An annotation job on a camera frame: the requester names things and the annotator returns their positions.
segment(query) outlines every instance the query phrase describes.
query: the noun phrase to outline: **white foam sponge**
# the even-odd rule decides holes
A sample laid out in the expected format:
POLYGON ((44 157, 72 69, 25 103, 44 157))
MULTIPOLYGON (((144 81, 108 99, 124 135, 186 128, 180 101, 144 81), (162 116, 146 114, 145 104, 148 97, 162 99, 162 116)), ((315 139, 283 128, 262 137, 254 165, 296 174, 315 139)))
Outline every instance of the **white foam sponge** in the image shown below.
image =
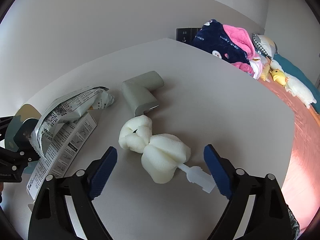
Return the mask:
POLYGON ((143 168, 155 183, 169 182, 180 163, 186 162, 191 149, 172 134, 157 134, 150 138, 141 157, 143 168))
POLYGON ((152 120, 140 115, 127 121, 119 135, 119 145, 122 149, 130 149, 137 153, 143 153, 152 136, 152 120))

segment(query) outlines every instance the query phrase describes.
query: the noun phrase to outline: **plastic packaging bag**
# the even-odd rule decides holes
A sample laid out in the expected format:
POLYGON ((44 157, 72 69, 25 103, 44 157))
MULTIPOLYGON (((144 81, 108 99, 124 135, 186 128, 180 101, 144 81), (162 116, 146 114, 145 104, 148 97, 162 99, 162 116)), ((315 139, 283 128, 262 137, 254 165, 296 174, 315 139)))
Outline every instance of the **plastic packaging bag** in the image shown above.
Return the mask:
POLYGON ((60 97, 46 109, 31 133, 30 143, 45 158, 54 136, 61 127, 59 123, 73 122, 88 109, 105 109, 114 101, 106 87, 83 88, 60 97))

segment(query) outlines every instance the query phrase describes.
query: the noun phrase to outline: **pillow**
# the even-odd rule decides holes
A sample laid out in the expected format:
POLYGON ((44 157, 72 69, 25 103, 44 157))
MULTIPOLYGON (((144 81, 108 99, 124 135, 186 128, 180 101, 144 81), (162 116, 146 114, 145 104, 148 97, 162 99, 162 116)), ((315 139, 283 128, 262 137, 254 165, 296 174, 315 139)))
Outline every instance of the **pillow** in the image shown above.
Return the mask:
POLYGON ((253 44, 256 47, 258 51, 261 51, 264 55, 269 57, 270 59, 273 59, 274 54, 277 53, 277 45, 269 39, 265 35, 257 35, 253 34, 252 37, 253 44))
POLYGON ((274 59, 281 65, 284 72, 296 77, 299 79, 313 94, 313 97, 316 99, 317 103, 312 103, 313 108, 318 114, 320 114, 320 91, 311 83, 311 81, 303 74, 303 72, 293 65, 289 60, 282 57, 279 54, 274 55, 274 59))

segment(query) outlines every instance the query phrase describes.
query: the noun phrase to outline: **white instruction sheet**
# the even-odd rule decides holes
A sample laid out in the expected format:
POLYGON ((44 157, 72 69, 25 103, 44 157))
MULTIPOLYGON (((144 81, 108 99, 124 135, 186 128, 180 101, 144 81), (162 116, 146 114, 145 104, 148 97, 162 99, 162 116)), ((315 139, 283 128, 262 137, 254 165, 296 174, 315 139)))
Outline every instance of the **white instruction sheet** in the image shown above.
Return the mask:
POLYGON ((48 174, 61 178, 76 154, 96 128, 97 123, 87 112, 80 119, 65 123, 50 144, 46 158, 41 157, 27 184, 27 191, 35 200, 48 174))

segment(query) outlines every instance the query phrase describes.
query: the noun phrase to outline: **navy blanket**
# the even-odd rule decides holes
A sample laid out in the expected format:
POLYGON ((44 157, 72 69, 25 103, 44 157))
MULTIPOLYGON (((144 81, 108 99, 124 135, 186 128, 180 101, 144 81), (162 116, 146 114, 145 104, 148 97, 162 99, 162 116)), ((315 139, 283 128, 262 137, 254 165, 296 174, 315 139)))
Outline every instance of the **navy blanket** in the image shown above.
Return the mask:
POLYGON ((191 45, 226 62, 243 62, 250 65, 247 53, 231 41, 222 24, 216 20, 205 23, 196 34, 191 45))

